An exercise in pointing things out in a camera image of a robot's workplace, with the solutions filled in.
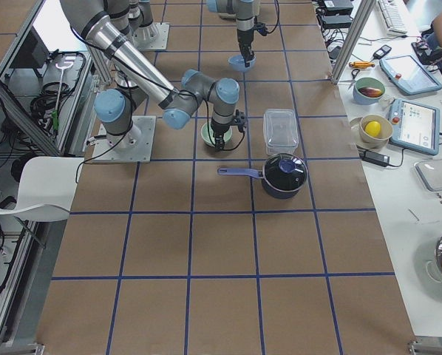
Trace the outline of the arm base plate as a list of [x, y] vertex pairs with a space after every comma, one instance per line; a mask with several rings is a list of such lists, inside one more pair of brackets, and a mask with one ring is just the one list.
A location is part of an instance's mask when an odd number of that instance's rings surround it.
[[134, 115], [133, 126], [123, 140], [110, 135], [109, 139], [97, 140], [92, 157], [101, 163], [148, 163], [151, 160], [152, 144], [157, 119], [155, 116]]
[[136, 48], [143, 51], [165, 50], [169, 37], [168, 22], [153, 22], [144, 27], [138, 27], [132, 35]]

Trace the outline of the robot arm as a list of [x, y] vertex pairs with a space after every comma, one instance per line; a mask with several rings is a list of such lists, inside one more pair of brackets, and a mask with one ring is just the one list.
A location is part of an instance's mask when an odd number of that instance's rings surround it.
[[[208, 9], [220, 15], [233, 15], [237, 24], [239, 55], [229, 58], [228, 63], [239, 72], [246, 72], [255, 64], [251, 48], [254, 33], [266, 36], [265, 24], [257, 21], [259, 6], [255, 1], [207, 1]], [[159, 25], [154, 23], [149, 1], [110, 1], [104, 5], [99, 34], [108, 34], [109, 55], [120, 46], [133, 50], [146, 49], [159, 37]]]
[[231, 78], [218, 81], [196, 70], [187, 70], [183, 89], [168, 79], [131, 42], [130, 1], [62, 1], [61, 8], [72, 29], [96, 47], [163, 110], [163, 120], [182, 129], [202, 103], [212, 103], [210, 141], [217, 151], [225, 148], [230, 126], [245, 133], [245, 115], [236, 109], [239, 84]]

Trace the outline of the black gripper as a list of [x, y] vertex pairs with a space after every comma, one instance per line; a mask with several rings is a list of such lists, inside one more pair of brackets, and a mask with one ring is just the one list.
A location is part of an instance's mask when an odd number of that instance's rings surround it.
[[254, 32], [262, 36], [268, 34], [265, 23], [257, 20], [237, 20], [237, 41], [239, 51], [244, 60], [244, 67], [250, 67], [255, 62], [255, 53], [251, 48], [254, 41]]
[[247, 118], [245, 113], [235, 110], [231, 116], [219, 116], [216, 112], [211, 119], [211, 128], [214, 131], [214, 147], [217, 151], [223, 151], [225, 147], [224, 134], [229, 128], [235, 126], [242, 134], [245, 133]]

